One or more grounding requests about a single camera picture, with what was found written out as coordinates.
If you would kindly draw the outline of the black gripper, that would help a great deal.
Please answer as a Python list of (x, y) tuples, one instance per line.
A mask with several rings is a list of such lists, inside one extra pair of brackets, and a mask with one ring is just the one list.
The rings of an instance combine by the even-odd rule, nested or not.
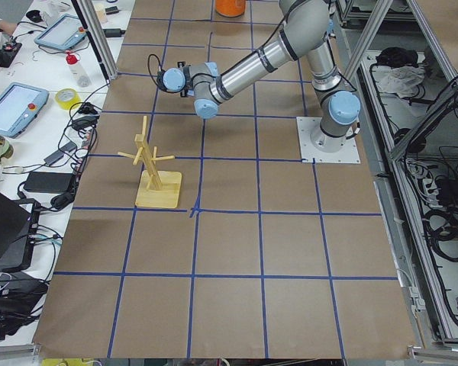
[(157, 88), (169, 94), (179, 93), (182, 98), (193, 96), (192, 80), (190, 79), (189, 67), (184, 61), (178, 62), (176, 68), (159, 68), (156, 76)]

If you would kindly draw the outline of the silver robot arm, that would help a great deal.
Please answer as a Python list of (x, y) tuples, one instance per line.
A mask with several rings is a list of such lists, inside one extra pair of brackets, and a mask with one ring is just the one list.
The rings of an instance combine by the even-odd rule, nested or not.
[(349, 139), (351, 125), (357, 120), (361, 104), (344, 87), (328, 41), (330, 23), (327, 1), (280, 1), (283, 18), (269, 39), (224, 72), (216, 63), (180, 63), (176, 68), (160, 69), (156, 86), (163, 92), (186, 92), (194, 98), (196, 114), (211, 119), (221, 104), (231, 100), (263, 77), (288, 62), (306, 58), (311, 84), (322, 110), (316, 145)]

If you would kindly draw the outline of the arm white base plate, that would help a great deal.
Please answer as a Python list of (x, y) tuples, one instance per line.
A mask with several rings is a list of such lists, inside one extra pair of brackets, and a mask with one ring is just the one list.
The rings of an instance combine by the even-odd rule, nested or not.
[(334, 138), (325, 135), (320, 128), (320, 117), (296, 117), (301, 160), (304, 163), (360, 164), (355, 138), (347, 134)]

